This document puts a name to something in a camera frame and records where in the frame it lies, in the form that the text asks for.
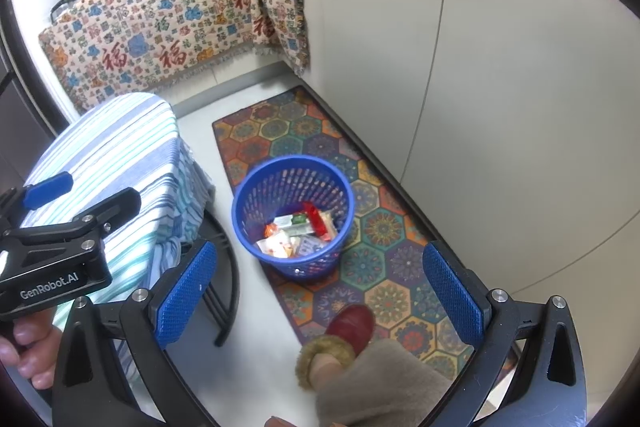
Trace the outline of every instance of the blue wastebasket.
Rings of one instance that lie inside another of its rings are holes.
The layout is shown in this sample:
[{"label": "blue wastebasket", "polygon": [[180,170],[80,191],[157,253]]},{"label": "blue wastebasket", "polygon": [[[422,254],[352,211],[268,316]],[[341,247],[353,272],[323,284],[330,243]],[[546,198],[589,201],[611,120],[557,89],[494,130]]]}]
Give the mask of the blue wastebasket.
[{"label": "blue wastebasket", "polygon": [[[255,243],[264,238],[265,225],[276,216],[302,210],[303,201],[331,211],[337,237],[304,257],[280,259],[262,253]],[[345,175],[331,163],[305,155],[281,156],[249,172],[232,207],[234,229],[244,247],[288,278],[299,280],[322,277],[334,269],[353,214],[353,191]]]}]

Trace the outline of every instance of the red slipper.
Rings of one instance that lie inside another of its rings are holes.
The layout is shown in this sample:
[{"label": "red slipper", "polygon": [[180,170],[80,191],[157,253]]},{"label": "red slipper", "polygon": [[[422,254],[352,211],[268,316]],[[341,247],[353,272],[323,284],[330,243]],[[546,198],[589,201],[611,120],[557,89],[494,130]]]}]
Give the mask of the red slipper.
[{"label": "red slipper", "polygon": [[373,338],[375,328],[376,316],[371,308],[364,304],[352,304],[335,315],[324,334],[347,341],[357,357]]}]

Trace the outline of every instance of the fuzzy slipper trim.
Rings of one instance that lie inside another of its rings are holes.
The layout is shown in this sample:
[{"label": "fuzzy slipper trim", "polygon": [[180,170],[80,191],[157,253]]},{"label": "fuzzy slipper trim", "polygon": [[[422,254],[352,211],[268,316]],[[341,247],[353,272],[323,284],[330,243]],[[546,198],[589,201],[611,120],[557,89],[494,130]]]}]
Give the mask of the fuzzy slipper trim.
[{"label": "fuzzy slipper trim", "polygon": [[356,359],[353,347],[347,341],[335,335],[320,335],[302,346],[296,362],[296,377],[302,389],[311,389],[309,367],[313,357],[325,353],[335,357],[345,369]]}]

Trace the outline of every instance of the blue gripper pad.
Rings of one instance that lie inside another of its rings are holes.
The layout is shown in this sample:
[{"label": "blue gripper pad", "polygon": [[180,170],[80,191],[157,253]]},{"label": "blue gripper pad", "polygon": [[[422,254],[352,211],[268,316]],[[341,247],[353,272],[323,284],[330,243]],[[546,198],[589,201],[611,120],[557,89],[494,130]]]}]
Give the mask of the blue gripper pad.
[{"label": "blue gripper pad", "polygon": [[482,312],[432,243],[424,247],[422,268],[460,340],[478,349],[484,337]]},{"label": "blue gripper pad", "polygon": [[156,341],[161,349],[177,341],[216,271],[216,248],[206,242],[175,283],[156,316]]},{"label": "blue gripper pad", "polygon": [[74,179],[68,172],[60,172],[36,185],[27,188],[22,206],[28,210],[36,210],[43,204],[57,200],[60,196],[71,191]]}]

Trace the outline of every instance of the cabinet door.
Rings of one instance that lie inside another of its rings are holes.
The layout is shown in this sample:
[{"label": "cabinet door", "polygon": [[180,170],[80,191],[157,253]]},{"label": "cabinet door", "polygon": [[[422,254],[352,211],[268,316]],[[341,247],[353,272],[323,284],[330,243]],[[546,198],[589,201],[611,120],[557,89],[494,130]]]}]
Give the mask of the cabinet door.
[{"label": "cabinet door", "polygon": [[305,79],[398,179],[424,100],[441,4],[305,0]]},{"label": "cabinet door", "polygon": [[640,217],[583,259],[514,299],[546,302],[562,295],[571,308],[593,415],[625,374],[640,346]]},{"label": "cabinet door", "polygon": [[516,291],[640,208],[640,22],[617,0],[444,0],[403,185]]}]

